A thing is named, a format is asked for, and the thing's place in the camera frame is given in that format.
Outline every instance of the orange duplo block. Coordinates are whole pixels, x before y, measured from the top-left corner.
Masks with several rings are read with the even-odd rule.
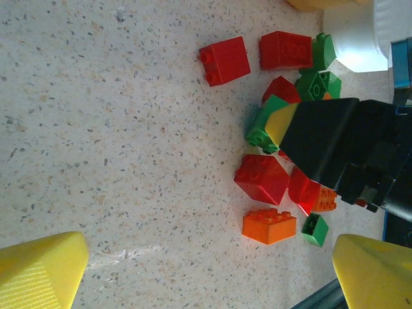
[[[328,92],[326,92],[323,96],[323,100],[331,100],[331,99],[333,99],[332,96]]]
[[[266,245],[271,245],[296,235],[296,218],[290,212],[277,209],[250,211],[243,217],[242,234]]]
[[[322,211],[332,211],[336,209],[335,199],[337,194],[335,191],[322,187],[318,195],[318,198],[315,201],[312,211],[322,212]]]

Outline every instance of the gray surface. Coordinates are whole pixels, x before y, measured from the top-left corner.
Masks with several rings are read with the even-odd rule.
[[[314,37],[320,17],[274,0],[3,1],[0,247],[83,231],[74,308],[290,308],[330,282],[336,237],[379,239],[383,212],[339,204],[323,248],[266,247],[241,235],[262,205],[232,180],[264,90],[297,78],[259,70],[260,36]],[[198,49],[237,35],[252,73],[210,88]],[[332,71],[343,96],[387,99],[385,73]],[[300,230],[287,196],[280,209]]]

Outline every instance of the green lego brick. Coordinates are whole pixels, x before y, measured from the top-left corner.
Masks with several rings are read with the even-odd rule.
[[[332,72],[320,73],[324,85],[326,86],[326,92],[330,94],[332,98],[341,98],[342,81]]]
[[[307,69],[300,69],[301,74],[309,71],[324,71],[329,68],[333,60],[336,59],[335,48],[333,47],[332,36],[320,33],[312,41],[312,57],[314,66]]]
[[[322,100],[326,93],[326,86],[319,72],[303,74],[296,82],[296,89],[302,102]]]
[[[320,214],[311,213],[304,222],[302,235],[311,244],[321,247],[328,233],[328,225]]]
[[[271,95],[265,102],[265,106],[259,109],[257,112],[248,133],[246,134],[246,141],[251,146],[258,146],[262,148],[263,152],[267,155],[279,150],[279,145],[273,144],[273,141],[267,135],[265,131],[265,125],[269,116],[285,106],[289,105],[281,98],[275,95]]]

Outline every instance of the blue object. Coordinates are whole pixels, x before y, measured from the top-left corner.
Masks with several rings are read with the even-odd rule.
[[[393,42],[393,104],[398,106],[397,114],[412,113],[412,37]]]

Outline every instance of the speckled floor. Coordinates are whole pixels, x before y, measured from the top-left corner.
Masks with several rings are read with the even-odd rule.
[[[335,277],[336,237],[380,238],[383,212],[339,204],[323,248],[241,236],[232,178],[270,81],[258,40],[315,36],[321,15],[276,0],[12,1],[1,8],[0,247],[82,231],[74,308],[290,308]],[[199,48],[245,38],[252,73],[210,88]],[[385,73],[339,63],[343,96],[387,100]],[[280,209],[304,216],[285,196]]]

